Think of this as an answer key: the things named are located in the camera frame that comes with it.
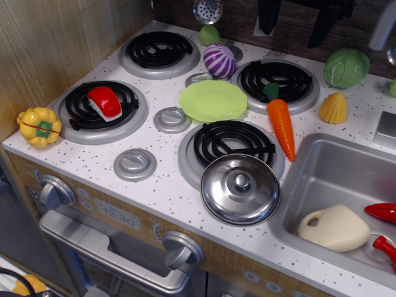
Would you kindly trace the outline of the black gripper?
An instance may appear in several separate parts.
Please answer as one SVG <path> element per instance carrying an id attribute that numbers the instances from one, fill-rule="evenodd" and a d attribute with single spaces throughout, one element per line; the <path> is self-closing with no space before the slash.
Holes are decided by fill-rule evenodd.
<path id="1" fill-rule="evenodd" d="M 355 10 L 355 0 L 289 0 L 289 2 L 320 10 L 308 48 L 321 46 L 337 19 L 350 18 Z M 280 0 L 258 0 L 259 28 L 271 35 L 278 20 Z"/>

